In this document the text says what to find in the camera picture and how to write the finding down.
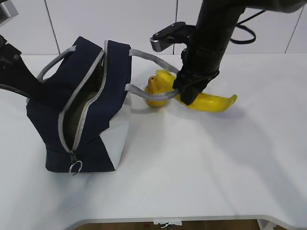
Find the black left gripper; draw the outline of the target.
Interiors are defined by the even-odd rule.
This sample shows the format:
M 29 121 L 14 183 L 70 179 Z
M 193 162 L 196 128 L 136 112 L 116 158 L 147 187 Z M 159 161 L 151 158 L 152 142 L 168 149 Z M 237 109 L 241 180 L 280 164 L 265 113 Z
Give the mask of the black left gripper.
M 0 36 L 0 88 L 29 99 L 46 99 L 47 88 L 27 68 L 21 51 Z

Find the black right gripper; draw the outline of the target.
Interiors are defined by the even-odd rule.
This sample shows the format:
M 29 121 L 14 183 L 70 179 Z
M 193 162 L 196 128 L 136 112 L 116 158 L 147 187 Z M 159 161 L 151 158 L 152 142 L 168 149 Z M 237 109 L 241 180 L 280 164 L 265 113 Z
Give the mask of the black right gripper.
M 185 105 L 194 102 L 208 83 L 219 75 L 220 50 L 203 47 L 186 47 L 181 52 L 183 66 L 173 83 Z

